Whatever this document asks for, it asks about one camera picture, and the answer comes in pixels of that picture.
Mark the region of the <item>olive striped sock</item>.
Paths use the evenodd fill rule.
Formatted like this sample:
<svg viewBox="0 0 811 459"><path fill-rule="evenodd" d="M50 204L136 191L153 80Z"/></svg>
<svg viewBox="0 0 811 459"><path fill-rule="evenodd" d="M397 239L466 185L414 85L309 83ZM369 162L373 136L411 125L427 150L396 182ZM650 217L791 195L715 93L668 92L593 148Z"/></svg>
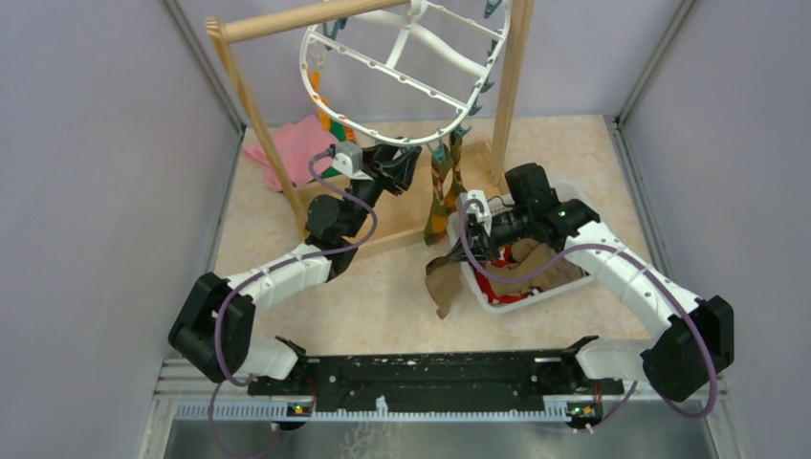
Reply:
<svg viewBox="0 0 811 459"><path fill-rule="evenodd" d="M463 137L456 132L449 135L449 155L451 160L451 184L449 191L444 198L444 204L448 213L456 211L458 197L466 192L461 171Z"/></svg>
<svg viewBox="0 0 811 459"><path fill-rule="evenodd" d="M437 244L447 234L449 214L453 207L453 160L445 144L431 155L430 172L432 198L424 228L424 242L427 246Z"/></svg>

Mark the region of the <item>tan ribbed sock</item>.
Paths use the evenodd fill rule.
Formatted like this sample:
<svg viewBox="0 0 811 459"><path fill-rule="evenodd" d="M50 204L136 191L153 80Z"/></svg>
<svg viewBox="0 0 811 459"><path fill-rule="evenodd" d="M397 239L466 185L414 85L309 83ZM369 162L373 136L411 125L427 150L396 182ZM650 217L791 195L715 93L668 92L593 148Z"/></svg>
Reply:
<svg viewBox="0 0 811 459"><path fill-rule="evenodd" d="M490 274L503 279L516 280L533 273L538 268L548 263L556 254L548 245L540 244L538 241L532 239L522 239L513 243L510 247L517 266L511 269L502 268L498 271L487 270ZM532 279L518 283L492 281L495 283L496 287L506 287L508 284L515 284L515 288L518 291L531 286L539 287L546 291L571 281L573 278L579 277L580 272L581 268L576 267L568 260L562 258L542 273L538 273Z"/></svg>
<svg viewBox="0 0 811 459"><path fill-rule="evenodd" d="M458 310L466 298L465 267L465 263L452 261L447 256L436 257L426 264L425 287L440 320Z"/></svg>

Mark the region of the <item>white oval clip hanger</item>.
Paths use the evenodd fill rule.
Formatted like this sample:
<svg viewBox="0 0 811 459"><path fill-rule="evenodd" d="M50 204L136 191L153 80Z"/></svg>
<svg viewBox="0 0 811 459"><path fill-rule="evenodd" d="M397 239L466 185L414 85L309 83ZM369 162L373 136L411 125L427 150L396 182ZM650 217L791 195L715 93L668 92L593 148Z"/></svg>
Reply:
<svg viewBox="0 0 811 459"><path fill-rule="evenodd" d="M512 12L510 1L408 1L311 25L298 53L305 91L357 138L437 143L480 110Z"/></svg>

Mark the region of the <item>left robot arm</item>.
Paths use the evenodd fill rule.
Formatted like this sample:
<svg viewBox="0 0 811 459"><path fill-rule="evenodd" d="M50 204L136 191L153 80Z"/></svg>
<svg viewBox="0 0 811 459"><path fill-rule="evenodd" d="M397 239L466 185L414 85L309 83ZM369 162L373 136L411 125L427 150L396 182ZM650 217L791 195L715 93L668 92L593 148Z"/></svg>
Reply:
<svg viewBox="0 0 811 459"><path fill-rule="evenodd" d="M247 386L267 377L284 395L300 392L307 380L298 363L301 350L286 339L261 337L255 319L343 274L378 228L374 207L381 196L409 190L421 153L419 146L340 142L314 155L308 171L328 191L308 206L304 241L246 272L199 276L169 329L168 344L212 383Z"/></svg>

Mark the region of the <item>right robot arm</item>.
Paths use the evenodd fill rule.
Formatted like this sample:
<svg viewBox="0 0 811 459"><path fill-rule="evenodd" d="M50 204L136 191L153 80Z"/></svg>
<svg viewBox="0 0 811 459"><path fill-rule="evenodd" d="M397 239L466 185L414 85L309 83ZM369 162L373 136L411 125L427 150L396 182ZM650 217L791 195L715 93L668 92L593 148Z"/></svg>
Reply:
<svg viewBox="0 0 811 459"><path fill-rule="evenodd" d="M681 403L699 389L717 395L718 377L734 362L734 310L721 296L702 298L658 272L616 237L584 201L561 200L544 168L524 164L505 174L510 204L492 211L479 190L457 199L458 239L447 255L483 271L502 247L533 239L556 259L581 268L613 294L649 338L595 338L560 369L563 386L585 394L600 379L648 383Z"/></svg>

